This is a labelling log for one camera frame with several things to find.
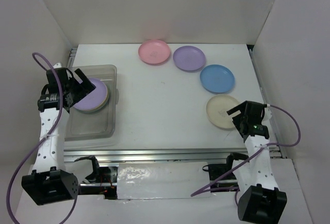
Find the cream plastic plate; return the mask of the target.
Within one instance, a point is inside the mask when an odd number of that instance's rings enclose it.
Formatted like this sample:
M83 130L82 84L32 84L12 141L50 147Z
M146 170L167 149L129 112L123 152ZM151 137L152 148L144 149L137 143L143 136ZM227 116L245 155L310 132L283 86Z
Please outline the cream plastic plate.
M240 102L230 95L219 94L212 97L206 105L206 113L209 121L221 129L234 129L232 115L227 111L239 105Z

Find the yellow bear plastic plate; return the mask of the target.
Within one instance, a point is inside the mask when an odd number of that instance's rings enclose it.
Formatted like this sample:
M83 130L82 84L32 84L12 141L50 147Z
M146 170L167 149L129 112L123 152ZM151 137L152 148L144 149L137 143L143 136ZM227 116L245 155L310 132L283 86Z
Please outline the yellow bear plastic plate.
M92 93L90 93L86 100L83 99L83 109L84 112L95 112L103 108L110 98L110 92L107 87L96 88Z

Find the blue plastic plate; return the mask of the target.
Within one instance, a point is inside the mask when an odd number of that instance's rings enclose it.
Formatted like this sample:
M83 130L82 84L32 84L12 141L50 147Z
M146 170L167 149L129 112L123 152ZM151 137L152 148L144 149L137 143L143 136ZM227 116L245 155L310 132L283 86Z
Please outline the blue plastic plate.
M235 86L235 77L226 67L212 64L202 69L200 73L201 85L212 93L227 93Z

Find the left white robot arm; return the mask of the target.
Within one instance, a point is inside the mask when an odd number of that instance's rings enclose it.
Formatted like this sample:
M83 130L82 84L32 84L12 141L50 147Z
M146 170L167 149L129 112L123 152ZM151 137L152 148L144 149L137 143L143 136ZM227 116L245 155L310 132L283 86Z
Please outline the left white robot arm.
M75 199L80 184L98 181L102 170L95 156L78 158L66 167L64 140L70 108L95 90L95 85L80 70L57 66L47 70L48 83L41 91L38 110L41 118L41 145L30 175L21 185L36 205Z

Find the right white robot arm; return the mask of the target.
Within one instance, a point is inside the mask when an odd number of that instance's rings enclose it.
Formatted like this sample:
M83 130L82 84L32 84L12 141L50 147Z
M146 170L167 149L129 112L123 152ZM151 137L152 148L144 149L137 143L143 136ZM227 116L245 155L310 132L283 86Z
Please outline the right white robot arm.
M245 101L227 111L243 138L247 154L231 153L223 178L236 178L241 196L238 217L249 223L278 223L287 203L271 168L269 130L262 124L267 105Z

